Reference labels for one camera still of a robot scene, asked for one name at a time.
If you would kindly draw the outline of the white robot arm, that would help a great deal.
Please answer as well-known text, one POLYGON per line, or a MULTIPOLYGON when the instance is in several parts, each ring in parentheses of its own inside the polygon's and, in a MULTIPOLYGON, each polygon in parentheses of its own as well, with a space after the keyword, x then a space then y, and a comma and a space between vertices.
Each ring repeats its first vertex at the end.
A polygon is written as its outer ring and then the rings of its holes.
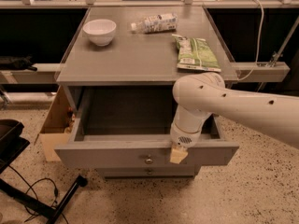
POLYGON ((170 161, 181 163, 213 114, 299 148, 299 98, 230 90, 213 72, 179 78, 173 86, 177 110, 171 124, 170 161))

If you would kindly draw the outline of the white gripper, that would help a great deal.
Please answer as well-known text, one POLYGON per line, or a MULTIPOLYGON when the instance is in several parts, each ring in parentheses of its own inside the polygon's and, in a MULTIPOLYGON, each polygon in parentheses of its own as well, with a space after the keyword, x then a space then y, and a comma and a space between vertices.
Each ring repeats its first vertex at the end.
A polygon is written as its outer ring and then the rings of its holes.
POLYGON ((197 143, 203 125, 210 116, 210 112, 188 110, 181 105, 177 107, 170 129, 170 137, 174 143, 170 151, 171 163, 180 164, 188 156, 186 148, 197 143))

